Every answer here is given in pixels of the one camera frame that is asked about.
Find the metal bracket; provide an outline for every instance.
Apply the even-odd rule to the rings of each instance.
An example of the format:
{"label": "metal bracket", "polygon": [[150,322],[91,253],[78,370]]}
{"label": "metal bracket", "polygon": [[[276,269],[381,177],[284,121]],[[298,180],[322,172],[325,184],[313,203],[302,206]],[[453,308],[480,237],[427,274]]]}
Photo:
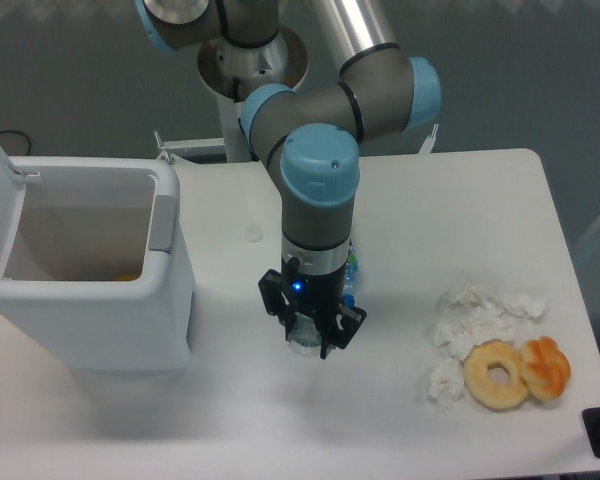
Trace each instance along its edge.
{"label": "metal bracket", "polygon": [[160,138],[160,133],[157,130],[153,132],[153,136],[156,139],[158,158],[166,161],[169,165],[173,165],[175,162],[173,155],[195,161],[196,157],[200,158],[210,155],[226,154],[223,138],[202,138],[198,140],[163,142],[162,138]]}
{"label": "metal bracket", "polygon": [[42,174],[40,172],[28,173],[19,168],[7,168],[7,171],[11,174],[11,177],[19,183],[31,183],[42,181]]}

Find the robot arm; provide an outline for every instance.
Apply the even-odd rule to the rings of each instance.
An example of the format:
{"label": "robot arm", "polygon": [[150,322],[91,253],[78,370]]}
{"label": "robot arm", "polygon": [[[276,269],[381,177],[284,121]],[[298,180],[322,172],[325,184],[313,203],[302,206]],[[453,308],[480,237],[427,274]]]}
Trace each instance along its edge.
{"label": "robot arm", "polygon": [[[214,4],[233,3],[250,8],[267,2]],[[269,270],[259,282],[266,310],[278,316],[288,341],[315,347],[324,359],[333,348],[345,348],[366,317],[342,302],[358,144],[433,119],[441,95],[429,63],[400,51],[377,0],[313,5],[340,81],[306,94],[262,85],[244,102],[241,125],[282,199],[281,271]]]}

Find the crumpled tissue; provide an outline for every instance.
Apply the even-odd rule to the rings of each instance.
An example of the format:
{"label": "crumpled tissue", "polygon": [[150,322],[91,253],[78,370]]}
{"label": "crumpled tissue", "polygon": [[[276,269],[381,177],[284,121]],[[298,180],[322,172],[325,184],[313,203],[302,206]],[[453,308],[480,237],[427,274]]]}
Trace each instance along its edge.
{"label": "crumpled tissue", "polygon": [[433,343],[436,347],[448,344],[449,356],[464,361],[474,346],[491,340],[510,342],[513,337],[513,327],[508,322],[477,306],[465,315],[447,316],[440,320]]}
{"label": "crumpled tissue", "polygon": [[458,359],[447,358],[433,370],[427,386],[427,394],[435,400],[441,412],[448,411],[453,403],[462,397],[464,377]]}

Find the donut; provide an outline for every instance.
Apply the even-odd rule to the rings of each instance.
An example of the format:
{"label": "donut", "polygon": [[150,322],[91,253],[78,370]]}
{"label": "donut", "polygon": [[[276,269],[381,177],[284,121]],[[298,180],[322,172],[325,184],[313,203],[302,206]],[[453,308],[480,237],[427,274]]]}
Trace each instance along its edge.
{"label": "donut", "polygon": [[[495,382],[489,369],[502,367],[509,374],[506,384]],[[508,410],[520,405],[529,390],[520,376],[520,353],[501,341],[485,343],[473,349],[464,362],[464,381],[469,393],[494,410]]]}
{"label": "donut", "polygon": [[547,402],[562,395],[571,378],[571,366],[552,338],[526,341],[520,347],[520,358],[520,375],[534,397]]}

